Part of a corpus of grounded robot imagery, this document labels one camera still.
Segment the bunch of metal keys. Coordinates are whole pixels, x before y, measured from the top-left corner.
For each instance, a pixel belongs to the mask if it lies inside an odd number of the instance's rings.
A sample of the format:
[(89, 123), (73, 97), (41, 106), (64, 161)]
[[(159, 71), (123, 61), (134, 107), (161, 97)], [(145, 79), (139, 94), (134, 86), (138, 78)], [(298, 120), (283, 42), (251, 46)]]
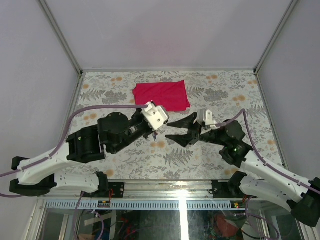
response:
[(158, 136), (158, 133), (157, 133), (157, 132), (153, 132), (153, 133), (152, 133), (152, 137), (153, 137), (153, 140), (154, 140), (154, 141), (157, 140), (157, 136)]

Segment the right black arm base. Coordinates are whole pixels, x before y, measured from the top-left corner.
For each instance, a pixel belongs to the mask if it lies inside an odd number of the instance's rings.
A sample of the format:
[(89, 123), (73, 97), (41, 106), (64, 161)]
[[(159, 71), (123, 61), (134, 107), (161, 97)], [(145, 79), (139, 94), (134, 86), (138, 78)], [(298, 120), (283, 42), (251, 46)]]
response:
[(243, 198), (245, 194), (240, 190), (240, 185), (246, 177), (249, 177), (246, 173), (236, 171), (229, 180), (211, 180), (208, 193), (214, 199)]

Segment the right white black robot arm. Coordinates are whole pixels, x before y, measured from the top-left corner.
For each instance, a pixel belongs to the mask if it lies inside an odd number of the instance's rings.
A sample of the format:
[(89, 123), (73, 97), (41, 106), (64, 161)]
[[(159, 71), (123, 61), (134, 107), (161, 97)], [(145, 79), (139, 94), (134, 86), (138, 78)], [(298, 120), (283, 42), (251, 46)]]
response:
[[(320, 179), (310, 180), (263, 157), (257, 150), (250, 131), (244, 132), (236, 118), (217, 123), (210, 110), (198, 112), (168, 124), (187, 129), (184, 135), (166, 135), (182, 147), (197, 142), (222, 146), (222, 159), (238, 171), (228, 181), (233, 197), (242, 194), (276, 204), (299, 222), (316, 227), (320, 220)], [(244, 142), (249, 137), (250, 144)]]

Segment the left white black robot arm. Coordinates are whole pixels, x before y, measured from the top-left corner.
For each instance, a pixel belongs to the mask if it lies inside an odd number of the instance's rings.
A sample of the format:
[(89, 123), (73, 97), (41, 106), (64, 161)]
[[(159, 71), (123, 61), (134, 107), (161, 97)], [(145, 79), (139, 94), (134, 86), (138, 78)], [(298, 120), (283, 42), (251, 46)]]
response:
[(103, 160), (107, 153), (117, 154), (136, 140), (155, 133), (168, 119), (160, 106), (138, 108), (131, 118), (112, 112), (98, 119), (96, 125), (69, 135), (52, 151), (34, 158), (16, 156), (11, 168), (17, 175), (10, 181), (9, 192), (19, 197), (40, 197), (60, 190), (79, 191), (85, 198), (110, 197), (111, 187), (105, 173), (68, 174), (64, 169)]

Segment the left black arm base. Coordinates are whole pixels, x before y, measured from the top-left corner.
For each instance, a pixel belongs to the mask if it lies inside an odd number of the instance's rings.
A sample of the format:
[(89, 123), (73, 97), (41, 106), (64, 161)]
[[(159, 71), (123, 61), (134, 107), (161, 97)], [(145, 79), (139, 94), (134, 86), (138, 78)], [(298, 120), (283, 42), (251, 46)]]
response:
[(103, 172), (97, 172), (98, 190), (93, 193), (94, 198), (123, 198), (125, 193), (124, 182), (110, 182)]

